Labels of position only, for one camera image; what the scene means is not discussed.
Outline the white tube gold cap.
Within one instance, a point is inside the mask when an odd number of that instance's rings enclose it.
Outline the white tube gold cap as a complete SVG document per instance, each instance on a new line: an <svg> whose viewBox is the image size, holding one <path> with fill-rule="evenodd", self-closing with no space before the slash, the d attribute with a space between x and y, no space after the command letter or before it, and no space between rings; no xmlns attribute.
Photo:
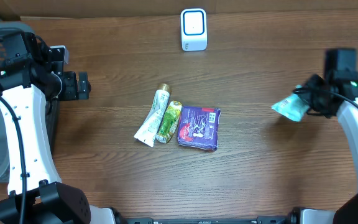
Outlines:
<svg viewBox="0 0 358 224"><path fill-rule="evenodd" d="M141 127L134 135L137 140L150 147L154 146L155 136L163 120L165 110L167 109L170 93L170 85L166 83L159 84L154 95L151 109Z"/></svg>

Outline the purple square packet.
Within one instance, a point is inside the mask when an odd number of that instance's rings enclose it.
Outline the purple square packet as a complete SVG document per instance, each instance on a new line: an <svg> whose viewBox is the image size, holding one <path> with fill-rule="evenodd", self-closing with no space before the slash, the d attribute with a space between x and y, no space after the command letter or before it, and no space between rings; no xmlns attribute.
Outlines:
<svg viewBox="0 0 358 224"><path fill-rule="evenodd" d="M220 114L219 108L184 106L177 131L178 144L207 151L217 150Z"/></svg>

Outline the teal snack packet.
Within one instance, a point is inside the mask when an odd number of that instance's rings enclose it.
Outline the teal snack packet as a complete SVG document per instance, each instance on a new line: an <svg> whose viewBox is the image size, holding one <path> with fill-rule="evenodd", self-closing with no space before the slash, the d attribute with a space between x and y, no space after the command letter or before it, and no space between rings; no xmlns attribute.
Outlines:
<svg viewBox="0 0 358 224"><path fill-rule="evenodd" d="M271 109L292 121L300 122L310 109L310 106L297 94L292 93L290 96L272 105Z"/></svg>

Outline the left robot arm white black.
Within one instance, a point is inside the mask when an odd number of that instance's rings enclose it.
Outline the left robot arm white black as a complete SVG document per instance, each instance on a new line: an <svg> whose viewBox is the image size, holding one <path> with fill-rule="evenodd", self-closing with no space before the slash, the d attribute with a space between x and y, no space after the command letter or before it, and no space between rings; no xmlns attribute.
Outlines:
<svg viewBox="0 0 358 224"><path fill-rule="evenodd" d="M46 116L53 101L86 100L85 72L66 72L68 51L31 32L0 38L7 59L0 67L0 110L10 163L3 223L122 223L111 207L91 205L84 192L62 183L53 163Z"/></svg>

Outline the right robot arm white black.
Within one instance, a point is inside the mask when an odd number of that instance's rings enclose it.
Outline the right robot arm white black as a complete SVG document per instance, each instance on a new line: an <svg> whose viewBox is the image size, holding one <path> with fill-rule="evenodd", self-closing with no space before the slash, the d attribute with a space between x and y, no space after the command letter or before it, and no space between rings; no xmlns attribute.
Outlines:
<svg viewBox="0 0 358 224"><path fill-rule="evenodd" d="M293 91L313 115L335 116L344 131L356 169L358 187L358 69L357 51L351 48L325 52L323 76L313 75ZM333 215L333 223L358 223L358 192Z"/></svg>

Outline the green yellow drink pouch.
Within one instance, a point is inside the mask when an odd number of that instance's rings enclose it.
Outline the green yellow drink pouch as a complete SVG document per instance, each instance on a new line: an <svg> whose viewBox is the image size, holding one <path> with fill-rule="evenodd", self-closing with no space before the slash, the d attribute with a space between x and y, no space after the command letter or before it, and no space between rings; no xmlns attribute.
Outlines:
<svg viewBox="0 0 358 224"><path fill-rule="evenodd" d="M170 102L156 135L158 142L167 144L171 140L178 126L182 108L183 105L179 101Z"/></svg>

